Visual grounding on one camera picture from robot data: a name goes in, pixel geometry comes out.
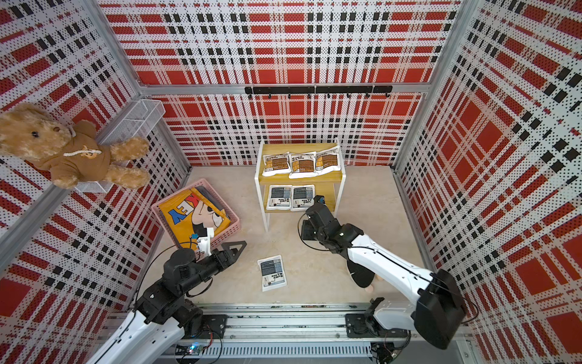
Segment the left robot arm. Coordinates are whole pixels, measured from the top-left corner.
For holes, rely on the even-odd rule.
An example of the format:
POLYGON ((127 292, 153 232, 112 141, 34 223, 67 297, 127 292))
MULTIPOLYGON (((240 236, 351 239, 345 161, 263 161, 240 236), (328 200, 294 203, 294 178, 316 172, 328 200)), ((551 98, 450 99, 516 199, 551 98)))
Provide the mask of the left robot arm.
POLYGON ((187 294, 239 259, 245 241, 227 242, 221 250, 197 259, 180 248, 164 264, 162 277, 138 298, 133 311, 92 355, 89 363, 154 363, 184 337, 224 342, 224 325, 203 318, 203 310, 187 294))

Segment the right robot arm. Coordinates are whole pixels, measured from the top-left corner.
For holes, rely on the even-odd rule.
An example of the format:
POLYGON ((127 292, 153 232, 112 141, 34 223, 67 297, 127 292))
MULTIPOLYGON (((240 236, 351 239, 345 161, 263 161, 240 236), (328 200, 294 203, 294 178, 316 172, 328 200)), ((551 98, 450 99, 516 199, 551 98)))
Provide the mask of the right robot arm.
POLYGON ((468 313, 459 286, 448 271, 434 273, 405 261, 375 243, 362 229, 340 224, 323 203, 307 209, 306 221, 328 251, 366 268, 409 300, 405 308, 391 307, 383 298, 374 301, 367 319, 371 330, 413 331, 434 347, 447 349, 468 313))

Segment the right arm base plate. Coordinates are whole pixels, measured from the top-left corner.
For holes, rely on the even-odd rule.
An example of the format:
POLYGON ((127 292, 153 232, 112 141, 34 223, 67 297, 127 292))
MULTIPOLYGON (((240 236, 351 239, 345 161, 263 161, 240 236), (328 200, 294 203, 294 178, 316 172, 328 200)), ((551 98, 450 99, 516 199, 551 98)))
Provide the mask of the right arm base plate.
POLYGON ((348 338, 407 338, 409 332, 403 329, 385 329, 373 316, 365 314, 345 314, 348 338))

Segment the blue coffee bag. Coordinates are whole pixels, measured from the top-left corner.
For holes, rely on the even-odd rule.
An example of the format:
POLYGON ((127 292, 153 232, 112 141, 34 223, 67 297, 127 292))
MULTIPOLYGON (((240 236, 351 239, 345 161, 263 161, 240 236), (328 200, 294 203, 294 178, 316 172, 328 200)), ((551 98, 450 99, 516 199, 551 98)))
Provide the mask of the blue coffee bag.
POLYGON ((265 209, 267 211, 290 211, 292 189, 291 185, 271 185, 268 189, 265 209))
POLYGON ((306 211, 309 207, 313 206, 314 204, 315 186, 314 185, 292 186, 291 197, 292 197, 291 199, 292 212, 306 211))
POLYGON ((259 259, 258 265, 261 271, 263 292, 287 286, 281 255, 259 259))

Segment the brown coffee bag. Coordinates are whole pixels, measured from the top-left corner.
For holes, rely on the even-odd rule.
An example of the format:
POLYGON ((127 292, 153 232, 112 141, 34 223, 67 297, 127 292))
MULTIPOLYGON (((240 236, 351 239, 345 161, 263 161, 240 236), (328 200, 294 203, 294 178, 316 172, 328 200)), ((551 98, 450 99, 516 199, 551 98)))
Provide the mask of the brown coffee bag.
POLYGON ((289 160, 291 162, 290 179, 317 177, 315 171, 316 152, 309 153, 291 153, 289 160))
POLYGON ((292 171, 289 153, 263 156, 263 177, 272 177, 278 174, 289 174, 292 171))
POLYGON ((334 146, 315 155, 315 172, 318 175, 341 170, 340 147, 334 146))

